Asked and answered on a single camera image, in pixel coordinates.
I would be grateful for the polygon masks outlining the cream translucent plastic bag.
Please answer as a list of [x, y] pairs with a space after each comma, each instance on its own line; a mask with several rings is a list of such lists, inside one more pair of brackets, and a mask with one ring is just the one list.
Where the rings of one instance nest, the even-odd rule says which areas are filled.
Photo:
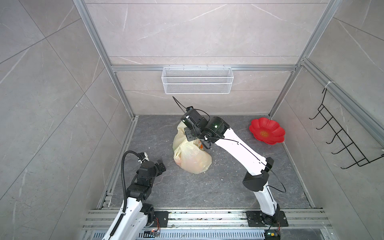
[[188, 141], [185, 134], [186, 127], [183, 122], [177, 126], [178, 132], [173, 141], [174, 161], [183, 170], [200, 174], [211, 166], [212, 157], [204, 151], [200, 140]]

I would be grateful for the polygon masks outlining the red flower-shaped plastic plate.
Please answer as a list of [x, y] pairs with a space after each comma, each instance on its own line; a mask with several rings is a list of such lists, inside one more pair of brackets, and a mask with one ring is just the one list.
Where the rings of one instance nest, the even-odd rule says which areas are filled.
[[268, 145], [275, 145], [285, 141], [285, 130], [278, 122], [267, 118], [252, 120], [249, 130], [255, 139]]

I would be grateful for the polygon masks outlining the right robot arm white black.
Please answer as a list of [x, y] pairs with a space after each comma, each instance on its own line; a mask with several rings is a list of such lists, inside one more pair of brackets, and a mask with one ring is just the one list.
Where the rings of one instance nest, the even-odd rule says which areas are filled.
[[243, 185], [254, 193], [261, 209], [261, 220], [266, 225], [277, 223], [280, 207], [270, 191], [268, 178], [274, 161], [252, 150], [220, 117], [206, 120], [198, 115], [184, 116], [177, 126], [173, 142], [174, 161], [183, 170], [200, 174], [212, 164], [212, 157], [204, 151], [211, 144], [232, 155], [247, 170]]

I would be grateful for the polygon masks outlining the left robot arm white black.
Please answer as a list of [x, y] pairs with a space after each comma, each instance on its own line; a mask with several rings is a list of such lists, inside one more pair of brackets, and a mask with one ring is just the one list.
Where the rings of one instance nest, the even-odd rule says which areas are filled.
[[[203, 141], [198, 139], [203, 127], [210, 117], [204, 118], [200, 111], [193, 107], [184, 109], [184, 115], [178, 125], [178, 133], [174, 138], [173, 151], [175, 163], [189, 173], [200, 174], [212, 164], [212, 157], [204, 151]], [[125, 160], [128, 155], [134, 155], [140, 167], [131, 184], [126, 185]], [[166, 171], [163, 161], [156, 163], [149, 160], [147, 153], [126, 151], [121, 160], [121, 181], [124, 200], [113, 223], [104, 235], [105, 240], [134, 240], [146, 226], [154, 225], [150, 231], [152, 236], [160, 232], [160, 220], [155, 215], [154, 206], [147, 204], [156, 177]]]

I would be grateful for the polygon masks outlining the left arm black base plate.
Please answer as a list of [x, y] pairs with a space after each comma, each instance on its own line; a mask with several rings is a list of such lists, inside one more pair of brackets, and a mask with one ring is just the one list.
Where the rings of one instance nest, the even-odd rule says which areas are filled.
[[168, 226], [169, 214], [170, 212], [168, 211], [144, 213], [148, 218], [146, 227], [157, 228], [159, 226], [160, 228], [166, 228]]

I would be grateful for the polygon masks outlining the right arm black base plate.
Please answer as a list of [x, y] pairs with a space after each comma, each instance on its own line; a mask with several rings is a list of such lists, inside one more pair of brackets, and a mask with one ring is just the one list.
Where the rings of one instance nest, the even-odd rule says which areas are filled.
[[273, 216], [266, 215], [261, 211], [246, 211], [249, 227], [288, 227], [285, 212], [278, 211]]

